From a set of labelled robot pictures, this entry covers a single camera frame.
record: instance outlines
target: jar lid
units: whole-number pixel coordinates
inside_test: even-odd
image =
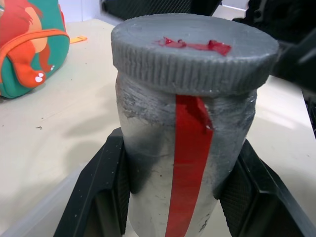
[[[226,56],[196,47],[169,47],[165,39],[231,47]],[[159,14],[127,20],[112,31],[113,64],[147,86],[176,94],[225,95],[257,89],[277,58],[278,42],[241,23],[193,14]]]

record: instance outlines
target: backpack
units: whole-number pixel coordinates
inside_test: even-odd
[[[0,0],[0,95],[43,84],[64,63],[69,42],[58,0]]]

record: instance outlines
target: table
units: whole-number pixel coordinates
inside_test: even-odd
[[[72,44],[64,66],[44,85],[20,98],[0,99],[0,234],[78,173],[119,127],[113,26],[96,19],[67,26],[71,37],[88,41]],[[316,141],[301,90],[270,77],[258,90],[256,110],[248,140],[316,224]],[[230,236],[220,205],[207,232]]]

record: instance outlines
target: red paint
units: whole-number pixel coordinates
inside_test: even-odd
[[[163,40],[159,40],[157,42],[160,46],[166,46],[166,47],[171,47],[171,48],[190,47],[196,50],[216,51],[223,56],[227,56],[227,54],[232,50],[231,46],[215,41],[215,40],[210,40],[208,44],[200,44],[200,43],[185,43],[181,39],[178,41],[173,41],[172,39],[163,37]]]
[[[194,212],[213,138],[199,97],[176,95],[173,181],[165,237],[184,237]]]

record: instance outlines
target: orange dinosaur print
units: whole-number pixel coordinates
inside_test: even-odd
[[[42,30],[42,11],[28,0],[0,0],[0,48],[11,39]],[[31,62],[39,54],[42,71],[35,71]],[[47,38],[33,39],[15,47],[8,53],[19,83],[25,87],[36,87],[44,83],[46,74],[54,70],[48,64],[50,48]]]

